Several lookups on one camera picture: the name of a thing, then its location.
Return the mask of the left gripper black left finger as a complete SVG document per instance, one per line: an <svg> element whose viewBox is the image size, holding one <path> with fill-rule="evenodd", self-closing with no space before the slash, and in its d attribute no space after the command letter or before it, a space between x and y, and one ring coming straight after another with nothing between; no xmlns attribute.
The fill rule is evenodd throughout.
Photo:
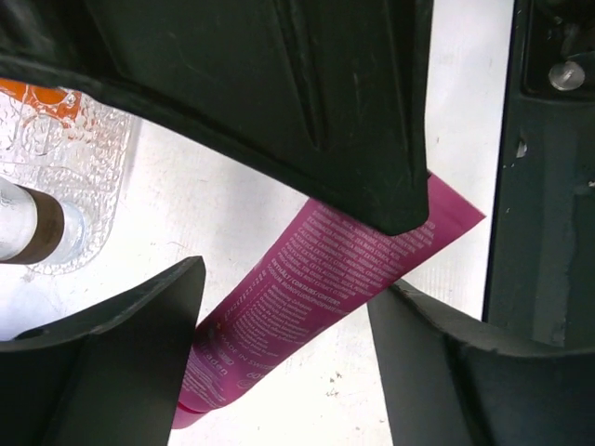
<svg viewBox="0 0 595 446"><path fill-rule="evenodd" d="M165 445L205 286L199 256L1 345L5 445Z"/></svg>

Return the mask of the pink toothpaste tube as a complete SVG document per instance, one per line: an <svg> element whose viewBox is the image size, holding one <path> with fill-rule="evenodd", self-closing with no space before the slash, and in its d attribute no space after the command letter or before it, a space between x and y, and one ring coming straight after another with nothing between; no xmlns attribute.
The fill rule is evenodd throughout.
<svg viewBox="0 0 595 446"><path fill-rule="evenodd" d="M440 178L429 216L389 236L308 200L241 282L197 325L173 426L182 429L243 396L313 338L483 220Z"/></svg>

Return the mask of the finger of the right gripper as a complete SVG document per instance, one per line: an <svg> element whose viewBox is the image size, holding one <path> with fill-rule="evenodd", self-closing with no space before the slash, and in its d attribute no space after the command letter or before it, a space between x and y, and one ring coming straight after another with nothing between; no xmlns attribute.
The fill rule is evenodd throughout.
<svg viewBox="0 0 595 446"><path fill-rule="evenodd" d="M388 235L429 216L430 1L5 1L1 73L62 86Z"/></svg>

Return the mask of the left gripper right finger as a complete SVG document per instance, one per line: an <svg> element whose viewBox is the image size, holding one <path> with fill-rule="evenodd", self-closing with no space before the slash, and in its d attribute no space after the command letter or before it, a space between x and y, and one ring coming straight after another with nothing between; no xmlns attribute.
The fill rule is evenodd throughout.
<svg viewBox="0 0 595 446"><path fill-rule="evenodd" d="M397 282L368 303L396 445L590 445L594 352L478 321Z"/></svg>

